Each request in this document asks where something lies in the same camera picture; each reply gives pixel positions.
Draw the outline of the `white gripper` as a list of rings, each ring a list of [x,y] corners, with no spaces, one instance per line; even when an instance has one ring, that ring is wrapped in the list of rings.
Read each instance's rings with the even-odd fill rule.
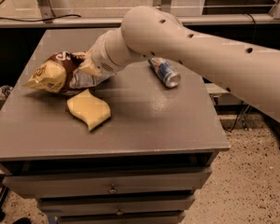
[[[108,56],[105,48],[107,35],[101,35],[86,52],[84,61],[78,69],[92,76],[113,75],[124,69],[123,66],[115,64]]]

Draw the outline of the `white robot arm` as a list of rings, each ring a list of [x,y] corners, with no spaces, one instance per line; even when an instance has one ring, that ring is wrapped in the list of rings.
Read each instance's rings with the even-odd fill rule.
[[[130,9],[120,28],[99,36],[81,69],[112,75],[153,57],[184,65],[280,123],[280,50],[192,31],[154,7]]]

